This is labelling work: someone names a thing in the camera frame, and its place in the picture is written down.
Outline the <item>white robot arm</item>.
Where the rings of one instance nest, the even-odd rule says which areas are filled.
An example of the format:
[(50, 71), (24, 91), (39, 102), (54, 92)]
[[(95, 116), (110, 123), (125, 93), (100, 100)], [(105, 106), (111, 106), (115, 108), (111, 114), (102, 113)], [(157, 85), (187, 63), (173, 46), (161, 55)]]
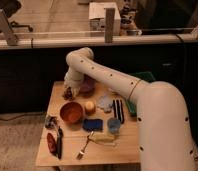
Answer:
[(69, 52), (66, 63), (64, 85), (73, 94), (88, 75), (136, 105), (141, 171), (196, 171), (187, 105), (174, 85), (100, 65), (88, 47)]

